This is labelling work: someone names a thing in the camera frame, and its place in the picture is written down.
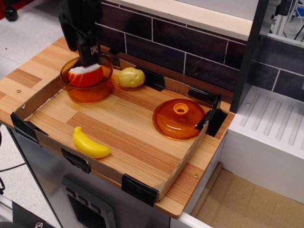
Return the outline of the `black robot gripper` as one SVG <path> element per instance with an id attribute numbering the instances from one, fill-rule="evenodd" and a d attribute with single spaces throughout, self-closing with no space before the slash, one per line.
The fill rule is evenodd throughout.
<path id="1" fill-rule="evenodd" d="M 100 51 L 95 23 L 103 15 L 100 0 L 61 0 L 60 25 L 72 51 L 78 49 L 81 66 L 98 62 Z"/>

